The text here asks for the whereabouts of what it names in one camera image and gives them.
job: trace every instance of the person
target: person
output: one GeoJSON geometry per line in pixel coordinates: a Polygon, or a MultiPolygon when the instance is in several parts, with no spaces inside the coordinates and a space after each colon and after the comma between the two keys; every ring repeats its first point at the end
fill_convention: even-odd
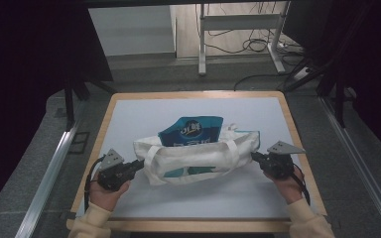
{"type": "MultiPolygon", "coordinates": [[[[303,178],[300,170],[295,169],[295,175],[299,179],[303,178]]],[[[323,216],[312,212],[302,196],[302,189],[292,178],[273,179],[267,174],[265,176],[275,184],[280,194],[286,199],[287,210],[292,221],[290,237],[334,237],[330,224],[323,216]]],[[[130,183],[131,181],[127,181],[118,191],[112,192],[105,190],[97,182],[92,182],[89,191],[89,207],[83,216],[76,218],[68,237],[110,237],[111,231],[104,224],[115,208],[117,200],[128,190],[130,183]]]]}

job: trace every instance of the white tote bag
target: white tote bag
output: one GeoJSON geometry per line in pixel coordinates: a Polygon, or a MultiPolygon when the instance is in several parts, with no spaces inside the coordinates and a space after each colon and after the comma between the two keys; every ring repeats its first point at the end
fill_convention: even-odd
{"type": "Polygon", "coordinates": [[[164,147],[158,136],[134,142],[138,160],[144,161],[144,173],[151,185],[187,184],[224,176],[252,161],[251,152],[259,149],[259,132],[235,131],[234,125],[223,126],[216,143],[182,147],[164,147]],[[208,168],[200,174],[189,174],[189,168],[208,168]],[[171,171],[183,173],[166,177],[171,171]]]}

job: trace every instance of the gray carpet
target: gray carpet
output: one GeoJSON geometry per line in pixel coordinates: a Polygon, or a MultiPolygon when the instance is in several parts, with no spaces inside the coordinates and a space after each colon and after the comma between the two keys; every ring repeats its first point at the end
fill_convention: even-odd
{"type": "MultiPolygon", "coordinates": [[[[109,62],[114,81],[106,83],[119,92],[232,90],[243,77],[275,73],[268,57],[209,59],[204,77],[197,74],[196,61],[192,59],[137,60],[130,67],[122,66],[122,60],[109,59],[109,62]]],[[[276,90],[284,79],[284,76],[253,77],[241,82],[237,90],[276,90]]],[[[315,95],[317,83],[310,82],[286,96],[308,152],[328,220],[336,237],[381,237],[381,215],[315,95]]],[[[33,237],[67,236],[65,221],[72,218],[69,210],[110,100],[110,95],[101,88],[89,83],[87,87],[91,97],[77,130],[77,141],[87,138],[86,144],[70,147],[33,237]]],[[[347,130],[381,185],[381,143],[358,118],[350,103],[345,104],[347,130]]],[[[64,126],[64,94],[59,92],[49,98],[41,127],[0,193],[0,237],[14,237],[18,231],[64,126]]],[[[114,233],[113,237],[134,235],[139,237],[128,233],[114,233]]],[[[276,237],[286,237],[286,234],[276,234],[276,237]]]]}

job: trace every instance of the white wall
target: white wall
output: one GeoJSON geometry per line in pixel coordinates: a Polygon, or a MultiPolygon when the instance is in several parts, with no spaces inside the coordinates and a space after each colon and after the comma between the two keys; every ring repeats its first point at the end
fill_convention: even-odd
{"type": "Polygon", "coordinates": [[[170,6],[89,9],[107,56],[173,53],[170,6]]]}

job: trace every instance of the sleeve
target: sleeve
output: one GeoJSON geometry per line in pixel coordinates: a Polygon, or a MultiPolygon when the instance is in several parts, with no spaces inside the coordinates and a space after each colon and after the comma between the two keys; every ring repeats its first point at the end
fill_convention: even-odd
{"type": "Polygon", "coordinates": [[[85,214],[76,218],[73,222],[69,238],[108,238],[110,237],[110,229],[104,227],[104,224],[110,217],[111,212],[107,211],[93,203],[89,203],[89,207],[85,214]]]}
{"type": "Polygon", "coordinates": [[[334,237],[330,224],[323,216],[314,214],[304,198],[290,204],[287,210],[292,220],[290,237],[334,237]]]}

